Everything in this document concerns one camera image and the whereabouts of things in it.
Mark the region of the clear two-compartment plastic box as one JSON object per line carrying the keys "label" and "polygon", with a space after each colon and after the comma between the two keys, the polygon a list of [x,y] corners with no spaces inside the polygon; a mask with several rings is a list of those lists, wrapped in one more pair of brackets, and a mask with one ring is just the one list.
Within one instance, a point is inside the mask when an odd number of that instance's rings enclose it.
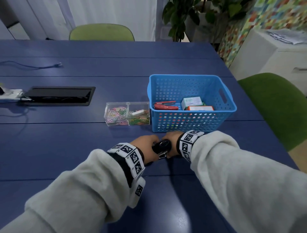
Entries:
{"label": "clear two-compartment plastic box", "polygon": [[104,119],[108,126],[150,125],[149,102],[108,102]]}

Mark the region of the marker-tag left wrist band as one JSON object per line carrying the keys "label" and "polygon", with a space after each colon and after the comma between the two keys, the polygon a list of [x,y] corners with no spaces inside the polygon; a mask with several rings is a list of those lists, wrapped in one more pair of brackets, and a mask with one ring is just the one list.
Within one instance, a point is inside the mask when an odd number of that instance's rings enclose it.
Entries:
{"label": "marker-tag left wrist band", "polygon": [[136,146],[129,143],[119,143],[107,150],[107,153],[122,168],[130,188],[128,206],[135,208],[146,185],[146,181],[142,177],[145,170],[142,153],[140,153]]}

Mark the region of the colourful mosaic panel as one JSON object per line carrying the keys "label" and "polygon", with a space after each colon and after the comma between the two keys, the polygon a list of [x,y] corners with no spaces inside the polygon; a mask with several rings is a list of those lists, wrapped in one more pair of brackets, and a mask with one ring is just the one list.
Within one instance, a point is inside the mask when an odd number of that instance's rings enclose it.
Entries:
{"label": "colourful mosaic panel", "polygon": [[307,31],[307,0],[252,0],[247,15],[228,24],[218,54],[229,68],[251,29]]}

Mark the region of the blue perforated plastic basket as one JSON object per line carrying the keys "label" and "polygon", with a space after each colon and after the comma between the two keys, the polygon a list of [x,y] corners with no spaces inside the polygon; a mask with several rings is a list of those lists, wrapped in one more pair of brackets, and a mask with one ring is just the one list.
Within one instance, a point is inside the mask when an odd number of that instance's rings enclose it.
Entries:
{"label": "blue perforated plastic basket", "polygon": [[154,74],[149,77],[147,94],[155,133],[209,133],[237,110],[231,92],[215,75]]}

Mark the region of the potted green plant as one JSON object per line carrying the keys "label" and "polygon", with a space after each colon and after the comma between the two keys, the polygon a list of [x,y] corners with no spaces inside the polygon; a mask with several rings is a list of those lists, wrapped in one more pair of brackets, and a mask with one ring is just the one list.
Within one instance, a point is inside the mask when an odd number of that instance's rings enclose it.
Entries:
{"label": "potted green plant", "polygon": [[219,44],[232,21],[242,20],[253,0],[168,0],[162,21],[170,24],[168,37],[182,42]]}

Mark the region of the pile of colourful paper clips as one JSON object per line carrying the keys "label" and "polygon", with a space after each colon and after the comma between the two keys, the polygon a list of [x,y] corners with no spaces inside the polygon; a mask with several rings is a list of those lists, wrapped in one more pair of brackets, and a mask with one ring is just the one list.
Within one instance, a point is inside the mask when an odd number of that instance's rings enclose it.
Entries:
{"label": "pile of colourful paper clips", "polygon": [[105,117],[108,126],[149,125],[148,110],[129,111],[127,107],[117,107],[106,111]]}

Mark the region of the person's left forearm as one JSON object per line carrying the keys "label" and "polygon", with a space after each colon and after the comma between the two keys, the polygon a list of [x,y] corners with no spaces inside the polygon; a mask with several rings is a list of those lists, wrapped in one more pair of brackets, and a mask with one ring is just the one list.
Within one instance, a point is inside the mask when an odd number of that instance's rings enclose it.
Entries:
{"label": "person's left forearm", "polygon": [[108,153],[93,150],[25,203],[24,212],[0,233],[99,233],[119,220],[129,204],[125,174]]}

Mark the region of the white green small box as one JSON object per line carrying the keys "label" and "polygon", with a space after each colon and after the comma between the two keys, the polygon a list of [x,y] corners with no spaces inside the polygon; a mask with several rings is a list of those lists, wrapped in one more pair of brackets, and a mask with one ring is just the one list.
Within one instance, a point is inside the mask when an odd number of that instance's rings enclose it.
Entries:
{"label": "white green small box", "polygon": [[188,106],[203,106],[203,105],[204,104],[202,102],[202,99],[199,96],[186,97],[183,98],[181,102],[182,110],[185,110],[185,108]]}

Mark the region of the white power adapter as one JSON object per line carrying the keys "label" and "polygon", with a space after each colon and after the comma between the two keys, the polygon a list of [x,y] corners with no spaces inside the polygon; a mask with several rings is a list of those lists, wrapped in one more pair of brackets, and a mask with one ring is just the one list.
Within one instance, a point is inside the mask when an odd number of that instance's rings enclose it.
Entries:
{"label": "white power adapter", "polygon": [[33,102],[22,89],[10,89],[0,84],[0,104],[10,102]]}

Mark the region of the person's right forearm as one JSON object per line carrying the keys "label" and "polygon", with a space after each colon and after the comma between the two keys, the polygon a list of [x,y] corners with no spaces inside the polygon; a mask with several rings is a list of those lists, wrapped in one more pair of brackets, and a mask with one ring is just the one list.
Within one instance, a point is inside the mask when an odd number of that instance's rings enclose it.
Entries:
{"label": "person's right forearm", "polygon": [[242,150],[220,131],[193,139],[191,169],[237,233],[307,233],[307,174]]}

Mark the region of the marker-tag wrist band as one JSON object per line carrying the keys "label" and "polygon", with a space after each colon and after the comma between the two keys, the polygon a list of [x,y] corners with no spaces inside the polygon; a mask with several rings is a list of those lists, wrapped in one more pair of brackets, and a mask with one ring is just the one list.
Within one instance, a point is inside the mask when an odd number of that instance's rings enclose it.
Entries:
{"label": "marker-tag wrist band", "polygon": [[142,153],[140,153],[136,146],[129,143],[119,143],[107,150],[107,153],[122,168],[130,188],[128,206],[135,208],[146,185],[146,181],[142,177],[145,170]]}
{"label": "marker-tag wrist band", "polygon": [[205,134],[206,133],[202,131],[189,130],[180,135],[176,143],[176,149],[179,155],[191,163],[192,147],[197,139]]}

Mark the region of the white curtain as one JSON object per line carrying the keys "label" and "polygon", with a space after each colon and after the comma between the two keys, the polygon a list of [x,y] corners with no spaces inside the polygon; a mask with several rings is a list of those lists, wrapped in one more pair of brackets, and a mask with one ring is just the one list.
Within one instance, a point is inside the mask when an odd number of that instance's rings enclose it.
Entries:
{"label": "white curtain", "polygon": [[126,26],[136,41],[155,41],[167,0],[26,0],[52,40],[68,40],[71,30],[88,24]]}

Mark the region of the red stapler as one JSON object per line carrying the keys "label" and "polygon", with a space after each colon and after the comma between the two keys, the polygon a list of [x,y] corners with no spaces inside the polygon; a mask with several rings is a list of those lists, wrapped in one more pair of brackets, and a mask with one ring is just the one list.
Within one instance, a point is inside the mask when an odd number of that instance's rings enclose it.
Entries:
{"label": "red stapler", "polygon": [[155,110],[170,110],[175,111],[179,110],[178,106],[175,106],[175,101],[160,101],[153,104]]}

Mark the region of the person's right hand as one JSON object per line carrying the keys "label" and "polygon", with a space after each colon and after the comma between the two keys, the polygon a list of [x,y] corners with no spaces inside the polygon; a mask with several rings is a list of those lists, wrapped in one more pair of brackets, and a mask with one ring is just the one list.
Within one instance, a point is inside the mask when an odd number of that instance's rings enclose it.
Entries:
{"label": "person's right hand", "polygon": [[162,138],[162,140],[170,140],[172,146],[171,150],[167,153],[166,156],[167,159],[181,155],[181,153],[178,152],[177,149],[177,142],[183,136],[183,134],[184,132],[182,131],[172,131],[172,132],[167,132],[165,136]]}

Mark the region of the marker-tag right wrist band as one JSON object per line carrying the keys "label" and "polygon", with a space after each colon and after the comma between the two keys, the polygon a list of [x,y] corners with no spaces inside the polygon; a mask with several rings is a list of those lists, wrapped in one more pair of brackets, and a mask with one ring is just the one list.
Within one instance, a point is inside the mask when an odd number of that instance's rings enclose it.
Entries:
{"label": "marker-tag right wrist band", "polygon": [[180,135],[176,143],[176,149],[179,155],[191,163],[192,147],[197,139],[205,134],[206,133],[202,131],[189,130]]}

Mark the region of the papers on cabinet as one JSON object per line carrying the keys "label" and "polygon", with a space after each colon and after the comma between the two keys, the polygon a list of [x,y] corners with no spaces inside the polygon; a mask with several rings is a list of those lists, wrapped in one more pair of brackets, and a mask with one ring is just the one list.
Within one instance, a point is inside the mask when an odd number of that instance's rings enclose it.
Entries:
{"label": "papers on cabinet", "polygon": [[307,32],[302,30],[277,29],[266,30],[265,32],[275,40],[286,44],[307,44]]}

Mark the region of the white cabinet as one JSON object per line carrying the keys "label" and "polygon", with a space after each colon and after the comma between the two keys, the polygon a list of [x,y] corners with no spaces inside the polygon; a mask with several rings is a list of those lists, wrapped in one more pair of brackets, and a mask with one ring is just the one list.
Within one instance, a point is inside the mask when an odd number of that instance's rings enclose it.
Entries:
{"label": "white cabinet", "polygon": [[274,73],[307,96],[307,44],[286,44],[264,30],[251,29],[229,70],[236,80],[259,73]]}

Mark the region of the person's left hand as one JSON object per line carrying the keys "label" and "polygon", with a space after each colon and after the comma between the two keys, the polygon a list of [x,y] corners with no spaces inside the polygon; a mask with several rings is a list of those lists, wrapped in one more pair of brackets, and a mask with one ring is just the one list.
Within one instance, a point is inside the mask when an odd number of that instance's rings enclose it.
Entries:
{"label": "person's left hand", "polygon": [[134,141],[130,142],[130,144],[140,149],[144,155],[144,165],[147,165],[148,163],[159,160],[158,154],[152,150],[153,144],[159,141],[160,139],[157,135],[146,135],[136,138]]}

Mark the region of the light green chair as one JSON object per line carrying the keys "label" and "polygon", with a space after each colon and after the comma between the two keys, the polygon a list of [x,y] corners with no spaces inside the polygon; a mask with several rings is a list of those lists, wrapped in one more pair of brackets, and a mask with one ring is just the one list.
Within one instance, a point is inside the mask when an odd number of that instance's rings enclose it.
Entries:
{"label": "light green chair", "polygon": [[75,27],[69,35],[71,41],[135,41],[131,30],[118,24],[87,24]]}

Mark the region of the black stapler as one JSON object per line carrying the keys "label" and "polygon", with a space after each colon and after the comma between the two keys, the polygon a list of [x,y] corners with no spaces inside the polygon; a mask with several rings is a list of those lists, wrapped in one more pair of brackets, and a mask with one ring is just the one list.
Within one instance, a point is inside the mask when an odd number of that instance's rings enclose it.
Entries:
{"label": "black stapler", "polygon": [[166,158],[171,149],[172,144],[169,139],[164,139],[158,143],[154,143],[152,146],[152,150],[159,156],[159,159]]}

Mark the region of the dark green chair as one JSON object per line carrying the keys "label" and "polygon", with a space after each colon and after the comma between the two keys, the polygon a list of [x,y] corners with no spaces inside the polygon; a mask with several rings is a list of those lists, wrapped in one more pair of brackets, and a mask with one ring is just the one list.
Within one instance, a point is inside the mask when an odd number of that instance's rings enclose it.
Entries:
{"label": "dark green chair", "polygon": [[291,82],[274,73],[238,80],[287,151],[307,139],[307,98]]}

